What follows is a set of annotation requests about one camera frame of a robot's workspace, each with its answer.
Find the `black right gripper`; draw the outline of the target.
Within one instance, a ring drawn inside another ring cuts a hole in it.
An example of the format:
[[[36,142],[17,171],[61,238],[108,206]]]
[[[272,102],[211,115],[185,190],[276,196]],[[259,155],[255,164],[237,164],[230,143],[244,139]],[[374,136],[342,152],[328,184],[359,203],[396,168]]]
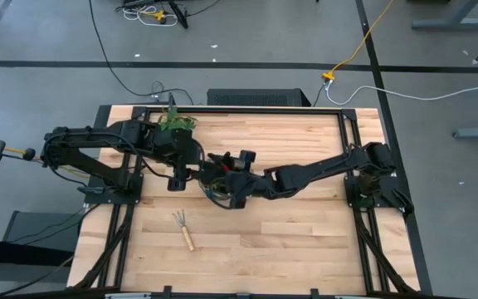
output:
[[[229,168],[229,171],[244,171],[251,172],[251,165],[256,160],[256,152],[250,150],[242,150],[239,157],[233,157],[230,152],[226,152],[224,155],[220,154],[207,154],[207,162],[211,162],[216,165],[225,164]]]

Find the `green plant in white pot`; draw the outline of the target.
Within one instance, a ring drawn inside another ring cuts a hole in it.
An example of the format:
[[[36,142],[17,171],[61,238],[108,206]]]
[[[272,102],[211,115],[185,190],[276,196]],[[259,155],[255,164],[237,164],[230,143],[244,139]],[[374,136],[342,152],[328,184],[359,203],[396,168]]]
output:
[[[163,108],[162,115],[158,118],[161,130],[193,130],[196,128],[197,119],[192,116],[181,116],[178,107],[170,105]]]

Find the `black computer case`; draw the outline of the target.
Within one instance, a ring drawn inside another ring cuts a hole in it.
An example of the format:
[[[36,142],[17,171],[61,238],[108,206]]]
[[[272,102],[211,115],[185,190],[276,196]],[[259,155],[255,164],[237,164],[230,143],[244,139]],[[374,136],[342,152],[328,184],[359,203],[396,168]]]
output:
[[[295,89],[209,89],[207,105],[311,107],[300,88]]]

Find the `black aluminium table frame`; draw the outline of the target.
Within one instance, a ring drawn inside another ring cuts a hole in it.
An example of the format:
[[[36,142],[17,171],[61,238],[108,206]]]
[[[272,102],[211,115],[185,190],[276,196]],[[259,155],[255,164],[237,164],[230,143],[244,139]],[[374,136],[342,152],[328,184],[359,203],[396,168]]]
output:
[[[253,169],[308,164],[348,145],[382,142],[375,109],[182,107],[194,137],[212,153],[257,154]],[[129,239],[114,252],[103,281],[143,299],[320,299],[393,291],[357,233],[358,212],[343,175],[310,184],[294,198],[253,198],[225,210],[194,182],[170,193],[170,169],[147,171]],[[183,210],[190,252],[173,213]]]

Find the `wooden handled metal hand rake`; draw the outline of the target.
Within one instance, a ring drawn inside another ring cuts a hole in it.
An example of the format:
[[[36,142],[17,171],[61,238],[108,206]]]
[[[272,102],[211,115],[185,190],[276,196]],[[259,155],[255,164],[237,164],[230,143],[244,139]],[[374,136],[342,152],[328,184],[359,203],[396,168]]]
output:
[[[188,250],[193,252],[195,250],[195,246],[187,228],[185,212],[183,210],[177,211],[173,213],[173,217],[183,233],[186,244],[188,245]]]

